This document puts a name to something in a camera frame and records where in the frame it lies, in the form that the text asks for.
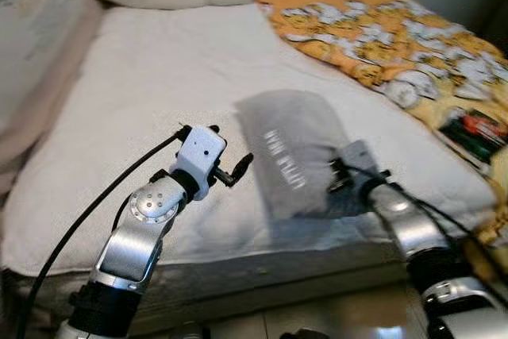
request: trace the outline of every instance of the mattress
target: mattress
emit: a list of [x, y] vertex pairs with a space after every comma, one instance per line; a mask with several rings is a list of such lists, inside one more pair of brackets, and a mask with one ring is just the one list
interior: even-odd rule
[[[391, 169], [394, 180], [465, 225], [483, 220], [483, 211], [495, 203], [482, 178], [419, 122], [339, 71], [285, 45], [257, 5], [115, 8], [105, 16], [54, 130], [7, 201], [3, 266], [19, 275], [36, 275], [90, 201], [135, 159], [172, 135], [179, 122], [220, 125], [229, 142], [221, 166], [233, 169], [248, 151], [233, 103], [284, 88], [323, 95], [349, 138], [365, 139], [378, 165]], [[177, 145], [170, 146], [129, 177], [83, 224], [51, 274], [88, 271], [121, 200], [155, 171], [168, 168], [177, 150]], [[270, 259], [271, 283], [277, 282], [282, 266], [278, 255], [288, 253], [319, 252], [323, 258], [339, 248], [350, 253], [341, 257], [340, 266], [332, 261], [334, 269], [327, 260], [311, 267], [315, 275], [394, 259], [391, 249], [386, 256], [372, 249], [392, 248], [373, 213], [275, 222], [260, 193], [262, 181], [249, 171], [233, 189], [218, 184], [204, 201], [192, 202], [165, 237], [160, 265], [221, 261], [221, 277], [215, 282], [227, 290], [235, 276], [235, 267], [230, 271], [227, 264], [242, 258]], [[304, 257], [295, 258], [301, 268]], [[298, 278], [298, 271], [291, 274]], [[180, 277], [184, 288], [198, 284], [183, 273]], [[238, 279], [238, 290], [252, 282]]]

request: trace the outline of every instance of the tile floor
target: tile floor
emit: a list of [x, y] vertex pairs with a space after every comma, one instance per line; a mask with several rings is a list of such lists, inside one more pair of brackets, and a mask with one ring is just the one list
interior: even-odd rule
[[[208, 324], [211, 339], [279, 339], [302, 327], [332, 339], [425, 339], [425, 315], [404, 283]], [[167, 334], [149, 339], [167, 339]]]

